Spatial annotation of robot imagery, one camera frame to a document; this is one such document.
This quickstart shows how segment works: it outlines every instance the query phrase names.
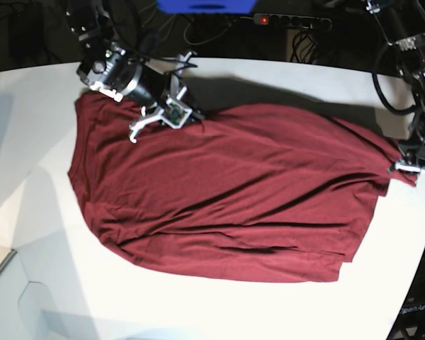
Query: red cloth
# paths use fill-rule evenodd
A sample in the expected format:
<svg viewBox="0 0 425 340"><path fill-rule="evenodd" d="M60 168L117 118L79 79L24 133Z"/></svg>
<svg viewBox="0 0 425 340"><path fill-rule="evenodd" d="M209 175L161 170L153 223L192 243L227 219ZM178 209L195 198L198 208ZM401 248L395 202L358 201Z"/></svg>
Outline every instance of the red cloth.
<svg viewBox="0 0 425 340"><path fill-rule="evenodd" d="M390 141L342 120L259 104L128 139L134 103L76 103L69 170L101 243L133 264L243 281L335 281L385 195Z"/></svg>

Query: power strip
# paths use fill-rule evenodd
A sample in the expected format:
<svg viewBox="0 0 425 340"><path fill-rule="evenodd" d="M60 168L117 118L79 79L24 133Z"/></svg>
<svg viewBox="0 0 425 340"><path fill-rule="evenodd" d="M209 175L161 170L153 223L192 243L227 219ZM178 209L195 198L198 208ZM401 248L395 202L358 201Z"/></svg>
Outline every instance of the power strip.
<svg viewBox="0 0 425 340"><path fill-rule="evenodd" d="M255 13L256 25L285 27L305 30L331 30L332 20L312 16L289 16L285 14Z"/></svg>

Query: maroon t-shirt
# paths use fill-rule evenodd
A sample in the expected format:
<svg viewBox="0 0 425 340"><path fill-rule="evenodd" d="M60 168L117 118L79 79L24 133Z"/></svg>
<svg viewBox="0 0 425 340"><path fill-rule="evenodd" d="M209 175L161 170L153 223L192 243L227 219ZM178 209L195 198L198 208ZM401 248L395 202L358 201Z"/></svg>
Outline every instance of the maroon t-shirt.
<svg viewBox="0 0 425 340"><path fill-rule="evenodd" d="M400 157L342 120L270 104L224 110L132 144L131 102L76 102L69 178L90 230L133 264L243 281L335 281Z"/></svg>

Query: white table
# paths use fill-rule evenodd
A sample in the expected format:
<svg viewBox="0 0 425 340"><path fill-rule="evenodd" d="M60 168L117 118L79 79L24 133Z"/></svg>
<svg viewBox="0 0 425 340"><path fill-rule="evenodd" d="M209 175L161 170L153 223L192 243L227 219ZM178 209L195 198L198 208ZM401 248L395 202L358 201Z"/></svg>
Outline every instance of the white table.
<svg viewBox="0 0 425 340"><path fill-rule="evenodd" d="M244 77L317 101L377 108L387 135L402 133L408 122L381 109L363 72L251 60L195 62L200 67L190 72L197 77ZM41 305L60 335L386 338L425 246L425 174L416 188L390 183L354 262L343 265L336 283L245 283L148 271L99 244L67 178L76 138L73 102L82 90L76 67L0 73L0 245L16 248L29 280L47 287L50 298L46 294ZM397 80L381 82L390 100L403 93Z"/></svg>

